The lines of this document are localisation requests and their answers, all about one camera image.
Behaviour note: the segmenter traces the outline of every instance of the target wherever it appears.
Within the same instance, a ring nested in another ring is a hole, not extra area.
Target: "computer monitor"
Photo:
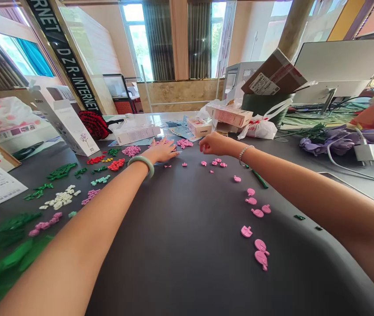
[[[295,67],[319,84],[299,91],[294,104],[323,103],[334,97],[358,96],[374,75],[374,39],[304,43]]]

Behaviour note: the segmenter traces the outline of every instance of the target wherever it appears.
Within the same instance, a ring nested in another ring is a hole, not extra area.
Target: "wooden pillar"
[[[169,0],[175,80],[189,79],[187,0]]]
[[[293,0],[278,48],[291,60],[300,44],[314,0]]]

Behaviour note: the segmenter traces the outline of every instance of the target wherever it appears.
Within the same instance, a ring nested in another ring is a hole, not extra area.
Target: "gray table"
[[[298,138],[288,140],[245,142],[315,171],[334,171],[374,197],[374,181],[342,175],[327,157],[301,151]],[[107,144],[99,142],[103,150]],[[116,158],[123,157],[127,158],[119,153]],[[300,211],[273,188],[263,190],[236,159],[222,157],[228,167],[221,168],[210,164],[214,158],[203,156],[195,143],[170,162],[170,169],[155,167],[154,177],[140,187],[118,230],[87,315],[374,315],[374,284],[328,232],[315,230],[316,223],[308,217],[302,222],[294,219]],[[57,144],[28,158],[11,174],[35,188],[59,166],[79,161],[83,168],[86,160]],[[347,157],[341,161],[356,165]],[[75,184],[82,193],[60,209],[63,219],[45,232],[57,233],[68,221],[67,214],[81,208],[87,191],[102,187],[92,187],[90,181],[118,174],[91,175],[90,170],[99,166],[89,166],[80,179],[74,178],[74,168],[39,200],[24,201],[22,194],[0,204],[0,221],[36,211],[55,192]],[[235,183],[234,175],[242,181]],[[245,202],[249,187],[256,190],[257,206],[271,205],[270,215],[258,219],[251,213],[252,206]],[[47,209],[40,220],[53,213]],[[244,225],[252,227],[249,239],[240,233]],[[270,252],[267,272],[254,259],[257,238]]]

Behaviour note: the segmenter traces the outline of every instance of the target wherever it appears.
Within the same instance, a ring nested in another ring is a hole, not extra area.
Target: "plastic bag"
[[[17,97],[0,99],[0,129],[8,129],[35,120],[39,120],[39,117],[32,113],[30,106]]]
[[[242,132],[238,135],[238,139],[241,140],[246,136],[257,137],[264,139],[273,139],[278,131],[275,124],[269,122],[269,120],[279,113],[281,113],[285,108],[289,107],[292,104],[292,99],[287,99],[282,101],[272,107],[268,112],[263,116],[256,115],[250,120],[250,123],[247,124]]]

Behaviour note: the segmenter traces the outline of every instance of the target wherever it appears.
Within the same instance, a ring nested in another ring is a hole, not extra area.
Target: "green bin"
[[[277,105],[280,102],[285,101],[286,99],[292,98],[295,96],[293,94],[275,94],[273,96],[262,96],[257,94],[244,94],[243,104],[241,109],[253,112],[253,116],[256,115],[265,115],[268,110]],[[269,121],[275,124],[277,129],[281,128],[282,121],[287,114],[288,108],[283,110],[278,115],[271,118]]]

